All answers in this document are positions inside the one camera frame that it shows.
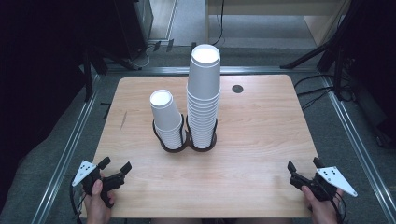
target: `human hand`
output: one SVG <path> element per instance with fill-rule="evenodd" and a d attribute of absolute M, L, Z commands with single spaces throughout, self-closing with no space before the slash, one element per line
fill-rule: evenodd
<path fill-rule="evenodd" d="M 320 202 L 312 193 L 311 189 L 307 186 L 302 187 L 302 192 L 305 196 L 305 205 L 308 209 L 312 211 L 312 221 L 314 224 L 333 224 L 337 223 L 337 214 L 334 207 L 330 201 Z M 337 193 L 341 198 L 343 191 L 337 189 Z M 333 201 L 338 209 L 338 204 L 340 203 L 339 198 L 334 197 Z"/>
<path fill-rule="evenodd" d="M 105 202 L 100 197 L 103 183 L 98 179 L 92 187 L 92 196 L 87 195 L 84 199 L 87 209 L 87 224 L 107 224 L 111 218 L 111 209 L 105 206 Z M 114 204 L 115 195 L 113 191 L 107 193 L 110 203 Z"/>

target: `stack of paper cups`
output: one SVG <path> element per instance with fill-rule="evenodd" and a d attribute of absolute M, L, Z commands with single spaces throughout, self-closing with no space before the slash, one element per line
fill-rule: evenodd
<path fill-rule="evenodd" d="M 171 92 L 167 90 L 155 91 L 150 96 L 150 102 L 155 131 L 165 146 L 169 149 L 181 147 L 182 143 L 186 141 L 186 132 L 183 130 L 182 136 L 180 136 L 183 120 Z"/>
<path fill-rule="evenodd" d="M 187 84 L 187 111 L 195 147 L 211 145 L 220 97 L 220 53 L 211 45 L 192 50 Z"/>

